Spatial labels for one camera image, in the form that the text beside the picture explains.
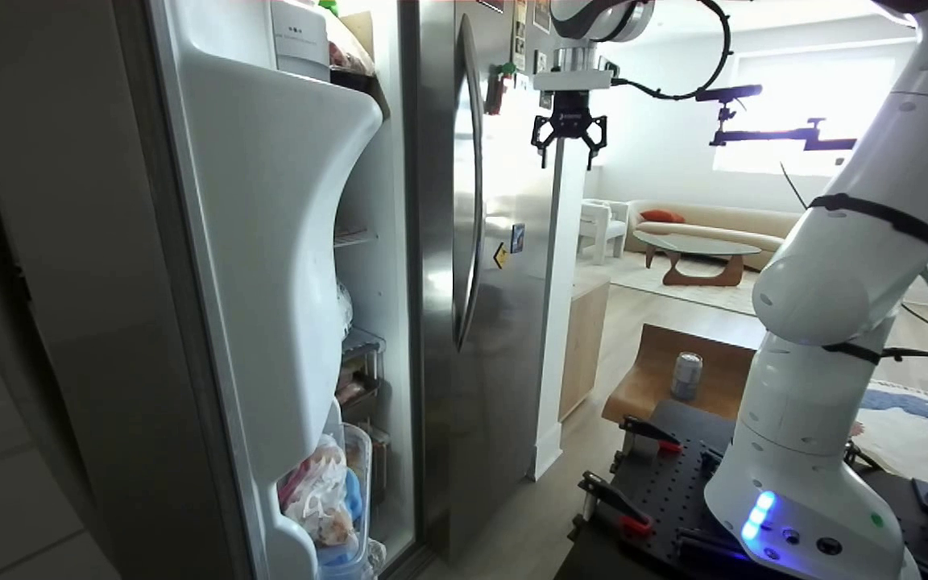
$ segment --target refrigerator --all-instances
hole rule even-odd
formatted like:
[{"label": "refrigerator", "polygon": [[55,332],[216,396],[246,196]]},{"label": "refrigerator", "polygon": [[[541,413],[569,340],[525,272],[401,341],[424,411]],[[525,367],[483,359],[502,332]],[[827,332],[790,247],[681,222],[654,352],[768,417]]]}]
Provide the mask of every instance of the refrigerator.
[{"label": "refrigerator", "polygon": [[323,574],[280,483],[354,332],[389,562],[532,473],[553,196],[481,111],[511,4],[375,0],[381,101],[280,72],[271,10],[0,0],[0,388],[121,577]]},{"label": "refrigerator", "polygon": [[493,116],[516,4],[401,10],[409,247],[418,379],[418,539],[454,562],[532,476],[553,170],[528,147],[538,94]]}]

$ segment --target plastic bag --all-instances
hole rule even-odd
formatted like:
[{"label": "plastic bag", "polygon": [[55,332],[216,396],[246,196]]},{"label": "plastic bag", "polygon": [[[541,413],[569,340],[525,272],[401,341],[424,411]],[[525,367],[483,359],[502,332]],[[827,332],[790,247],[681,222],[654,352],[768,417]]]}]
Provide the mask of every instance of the plastic bag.
[{"label": "plastic bag", "polygon": [[361,507],[350,510],[347,481],[357,476],[332,437],[323,437],[318,449],[294,473],[282,516],[299,522],[318,547],[357,545],[354,513]]}]

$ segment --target wall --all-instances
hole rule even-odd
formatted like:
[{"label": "wall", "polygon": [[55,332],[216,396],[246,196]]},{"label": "wall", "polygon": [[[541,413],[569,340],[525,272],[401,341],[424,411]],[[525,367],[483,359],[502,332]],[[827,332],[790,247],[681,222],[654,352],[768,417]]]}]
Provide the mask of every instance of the wall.
[{"label": "wall", "polygon": [[[904,65],[913,54],[904,38],[913,28],[899,28],[888,19],[867,17],[846,24],[742,32],[734,38],[738,54],[770,54],[799,49],[841,49],[841,47],[875,47]],[[690,91],[714,65],[718,37],[691,37],[650,47],[621,47],[601,52],[621,67],[621,79],[662,89]],[[714,89],[743,83],[728,67]],[[611,147],[599,156],[599,196],[621,200],[674,200],[674,203],[708,203],[708,206],[747,206],[747,209],[790,209],[799,213],[783,174],[728,174],[711,170],[711,134],[714,105],[659,105],[637,91],[601,91],[592,94],[592,114],[610,114]],[[827,178],[797,178],[806,200],[824,195]]]},{"label": "wall", "polygon": [[535,427],[535,469],[538,481],[560,459],[560,390],[563,390],[563,359],[566,359],[566,323],[569,323],[569,284],[581,236],[581,200],[586,186],[586,147],[560,143],[553,147],[553,247],[546,279],[546,329],[541,356],[541,390],[538,390],[538,427]]}]

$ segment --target cabinet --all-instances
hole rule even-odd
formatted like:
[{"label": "cabinet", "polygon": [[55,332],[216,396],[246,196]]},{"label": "cabinet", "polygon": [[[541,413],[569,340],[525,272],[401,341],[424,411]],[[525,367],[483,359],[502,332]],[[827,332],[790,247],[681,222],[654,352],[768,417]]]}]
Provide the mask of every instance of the cabinet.
[{"label": "cabinet", "polygon": [[556,418],[566,418],[572,411],[581,411],[595,383],[604,293],[610,284],[601,279],[582,279],[572,284]]}]

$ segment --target tiled floor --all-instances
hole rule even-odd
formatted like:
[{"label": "tiled floor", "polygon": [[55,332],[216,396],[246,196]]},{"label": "tiled floor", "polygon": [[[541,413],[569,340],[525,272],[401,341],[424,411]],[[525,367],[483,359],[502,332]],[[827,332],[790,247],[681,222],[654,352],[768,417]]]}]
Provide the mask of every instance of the tiled floor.
[{"label": "tiled floor", "polygon": [[[581,274],[611,279],[611,269],[637,263],[582,266]],[[490,522],[487,536],[454,568],[434,565],[422,580],[546,580],[566,557],[566,529],[581,510],[575,481],[582,472],[604,473],[621,437],[599,418],[601,401],[614,390],[633,360],[642,323],[670,319],[690,327],[723,327],[725,332],[764,332],[755,315],[711,310],[698,304],[666,301],[624,288],[610,290],[604,329],[595,367],[595,388],[563,427],[563,459],[532,487],[522,487],[509,507]],[[894,344],[928,350],[928,327],[899,315]],[[882,360],[875,381],[917,388],[928,395],[928,360]]]}]

